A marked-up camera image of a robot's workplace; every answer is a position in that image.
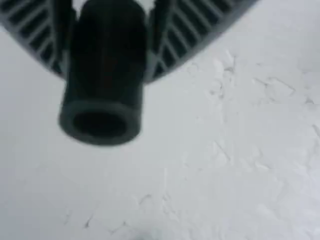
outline black cylindrical nozzle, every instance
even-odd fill
[[[145,12],[134,0],[88,0],[70,41],[60,125],[94,145],[119,145],[141,129]]]

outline white plaster surface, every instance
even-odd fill
[[[320,240],[319,24],[319,0],[259,1],[117,148],[60,131],[64,83],[1,29],[0,239]]]

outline nozzle opening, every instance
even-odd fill
[[[126,122],[106,111],[80,112],[74,116],[73,125],[81,134],[94,138],[119,138],[127,132]]]

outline dark plastic object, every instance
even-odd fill
[[[0,0],[12,37],[66,79],[60,125],[72,138],[113,146],[141,129],[143,84],[172,72],[256,0],[157,0],[146,19],[135,0]]]
[[[146,46],[145,12],[134,1],[86,2],[74,27],[60,115],[70,136],[117,145],[140,132]]]

